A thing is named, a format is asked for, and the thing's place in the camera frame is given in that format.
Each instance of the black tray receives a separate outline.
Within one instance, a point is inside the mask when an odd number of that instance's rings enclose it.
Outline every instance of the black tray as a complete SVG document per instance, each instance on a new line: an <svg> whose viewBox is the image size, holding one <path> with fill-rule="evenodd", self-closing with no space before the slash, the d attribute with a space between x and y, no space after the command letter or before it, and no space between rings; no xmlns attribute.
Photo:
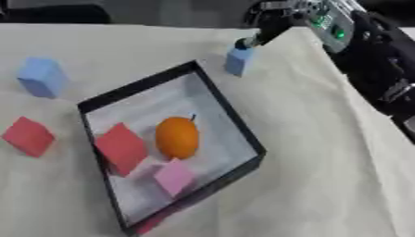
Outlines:
<svg viewBox="0 0 415 237"><path fill-rule="evenodd" d="M216 180L209 182L207 185L204 185L190 193L187 193L186 195L175 200L170 205L158 210L157 212L149 215L146 218L143 218L141 221L137 223L129 223L128 221L125 220L125 218L122 215L116 195L114 194L114 190L108 180L109 165L107 163L107 160L99 152L99 150L96 149L96 147L94 146L94 135L91 130L90 122L87 118L87 115L88 113L91 113L99 108L102 108L104 106L109 106L110 104L113 104L113 103L117 103L130 96L139 94L143 91L157 87L163 83L166 83L168 81L173 81L181 76L185 76L186 74L191 74L191 73L196 74L197 78L203 82L203 84L211 92L211 95L218 101L222 109L226 112L226 115L231 119L232 123L243 134L247 143L252 146L253 150L255 151L257 155L253 156L248 161L234 168L228 173L221 175ZM221 92L218 90L218 88L215 86L215 84L212 82L209 76L205 73L204 70L202 70L202 68L195 61L182 64L172 69L167 69L156 75L144 78L142 80L120 87L116 90L113 90L108 93L101 94L94 98L83 101L78 104L78 108L81 112L83 125L88 134L89 141L92 147L94 148L96 160L102 171L110 202L114 207L114 210L117 215L121 228L127 234L136 233L136 230L143 227L145 224L148 224L151 221L154 222L160 217L166 217L169 214L179 209L182 209L186 206L194 204L214 194L215 192L222 189L226 185L244 177L247 173L258 168L264 155L266 155L265 148L258 141L256 136L245 125L245 123L241 120L241 118L238 116L238 114L235 112L235 110L232 108L232 106L229 104L226 98L221 94Z"/></svg>

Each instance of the table surface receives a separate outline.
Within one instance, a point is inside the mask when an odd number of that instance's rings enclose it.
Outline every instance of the table surface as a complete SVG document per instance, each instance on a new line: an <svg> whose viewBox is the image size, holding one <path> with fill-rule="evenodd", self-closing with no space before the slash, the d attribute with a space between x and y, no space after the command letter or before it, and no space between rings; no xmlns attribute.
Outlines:
<svg viewBox="0 0 415 237"><path fill-rule="evenodd" d="M57 136L41 158L0 142L0 235L123 236L76 104L197 59L269 152L258 171L147 236L414 236L413 145L348 85L307 29L257 49L243 78L226 74L226 53L252 32L0 25L0 131L26 116ZM35 98L19 85L27 56L59 61L70 77L60 98Z"/></svg>

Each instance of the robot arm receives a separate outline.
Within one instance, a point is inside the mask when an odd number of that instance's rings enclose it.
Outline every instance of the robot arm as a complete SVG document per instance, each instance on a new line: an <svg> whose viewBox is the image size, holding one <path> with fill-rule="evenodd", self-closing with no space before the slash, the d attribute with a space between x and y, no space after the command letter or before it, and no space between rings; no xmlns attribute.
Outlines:
<svg viewBox="0 0 415 237"><path fill-rule="evenodd" d="M264 45L295 25L307 25L355 89L415 143L415 42L355 0L273 0L245 14L259 27L235 46Z"/></svg>

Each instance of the light blue cube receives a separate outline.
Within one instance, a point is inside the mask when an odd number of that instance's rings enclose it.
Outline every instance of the light blue cube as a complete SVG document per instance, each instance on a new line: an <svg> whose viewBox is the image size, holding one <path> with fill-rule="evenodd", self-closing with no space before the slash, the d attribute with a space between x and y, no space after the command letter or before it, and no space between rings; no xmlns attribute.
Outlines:
<svg viewBox="0 0 415 237"><path fill-rule="evenodd" d="M235 76L242 77L253 53L253 48L248 48L246 50L234 48L226 56L226 71Z"/></svg>
<svg viewBox="0 0 415 237"><path fill-rule="evenodd" d="M40 57L27 58L18 79L34 96L51 99L59 96L68 80L55 60Z"/></svg>

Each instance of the cube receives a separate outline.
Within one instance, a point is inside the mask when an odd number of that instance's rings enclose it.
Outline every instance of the cube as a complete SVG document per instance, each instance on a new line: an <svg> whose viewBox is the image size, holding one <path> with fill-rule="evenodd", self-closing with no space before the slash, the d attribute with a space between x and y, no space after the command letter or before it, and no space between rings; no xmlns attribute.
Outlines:
<svg viewBox="0 0 415 237"><path fill-rule="evenodd" d="M2 138L28 156L39 157L55 140L54 135L42 124L20 117Z"/></svg>
<svg viewBox="0 0 415 237"><path fill-rule="evenodd" d="M174 198L195 180L194 173L180 159L172 159L155 174L158 184Z"/></svg>
<svg viewBox="0 0 415 237"><path fill-rule="evenodd" d="M51 99L59 96L68 80L55 60L40 57L27 58L18 79L32 95Z"/></svg>
<svg viewBox="0 0 415 237"><path fill-rule="evenodd" d="M147 157L143 139L122 122L95 139L95 145L122 177L129 175Z"/></svg>
<svg viewBox="0 0 415 237"><path fill-rule="evenodd" d="M234 48L226 56L226 71L235 76L242 77L253 53L253 48L245 50Z"/></svg>

